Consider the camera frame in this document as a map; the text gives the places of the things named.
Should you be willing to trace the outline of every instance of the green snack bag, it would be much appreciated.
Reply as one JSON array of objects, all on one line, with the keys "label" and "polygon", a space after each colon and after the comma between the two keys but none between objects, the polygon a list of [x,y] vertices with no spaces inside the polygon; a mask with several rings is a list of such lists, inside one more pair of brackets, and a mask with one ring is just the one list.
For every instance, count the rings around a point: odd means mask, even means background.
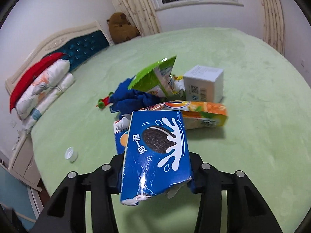
[{"label": "green snack bag", "polygon": [[171,75],[177,56],[159,60],[141,70],[128,89],[136,89],[160,98],[182,97],[184,90]]}]

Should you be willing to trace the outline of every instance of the silver bolt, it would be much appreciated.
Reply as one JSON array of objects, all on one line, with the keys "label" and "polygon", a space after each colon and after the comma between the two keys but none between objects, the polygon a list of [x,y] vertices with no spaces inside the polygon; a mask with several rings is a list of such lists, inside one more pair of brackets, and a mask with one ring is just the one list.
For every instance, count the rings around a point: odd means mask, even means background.
[{"label": "silver bolt", "polygon": [[77,175],[76,172],[68,173],[68,177],[71,178],[71,179],[74,178],[76,175]]},{"label": "silver bolt", "polygon": [[237,172],[236,172],[236,175],[237,175],[238,177],[242,178],[242,177],[245,176],[245,173],[242,172],[242,171],[237,171]]},{"label": "silver bolt", "polygon": [[202,167],[204,170],[208,170],[208,169],[210,169],[211,165],[208,164],[208,163],[203,163],[203,164],[201,165],[201,167]]},{"label": "silver bolt", "polygon": [[103,171],[108,171],[110,170],[111,166],[109,164],[104,164],[101,168]]}]

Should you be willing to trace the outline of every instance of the stuffed animal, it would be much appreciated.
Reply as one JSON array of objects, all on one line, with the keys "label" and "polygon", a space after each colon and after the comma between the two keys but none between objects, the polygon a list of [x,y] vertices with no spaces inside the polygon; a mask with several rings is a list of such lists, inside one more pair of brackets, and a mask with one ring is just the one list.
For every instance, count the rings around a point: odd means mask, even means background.
[{"label": "stuffed animal", "polygon": [[140,32],[136,26],[131,26],[124,13],[114,13],[107,20],[110,35],[115,44],[125,42],[136,36],[140,36]]}]

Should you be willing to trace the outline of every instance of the green bedspread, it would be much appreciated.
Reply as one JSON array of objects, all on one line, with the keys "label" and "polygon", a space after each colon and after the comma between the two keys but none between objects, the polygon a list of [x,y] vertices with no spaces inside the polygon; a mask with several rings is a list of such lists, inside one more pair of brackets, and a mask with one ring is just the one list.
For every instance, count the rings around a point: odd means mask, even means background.
[{"label": "green bedspread", "polygon": [[[223,128],[188,130],[189,150],[220,171],[246,172],[284,233],[292,233],[311,205],[311,90],[298,71],[263,41],[234,29],[166,32],[109,47],[79,67],[72,85],[32,130],[35,161],[50,194],[66,174],[94,171],[116,154],[116,114],[95,107],[99,98],[145,66],[177,54],[183,74],[197,64],[224,68]],[[64,159],[73,146],[79,157]],[[138,206],[113,195],[120,233],[193,232],[200,195],[187,188]],[[90,195],[87,230],[91,232]]]}]

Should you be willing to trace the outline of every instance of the orange package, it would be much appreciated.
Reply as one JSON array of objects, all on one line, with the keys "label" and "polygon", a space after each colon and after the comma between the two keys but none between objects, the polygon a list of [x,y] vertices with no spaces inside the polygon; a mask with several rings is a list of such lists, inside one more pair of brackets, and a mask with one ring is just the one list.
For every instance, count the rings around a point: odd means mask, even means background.
[{"label": "orange package", "polygon": [[186,130],[220,127],[228,118],[227,109],[221,103],[172,101],[159,103],[144,110],[180,110]]}]

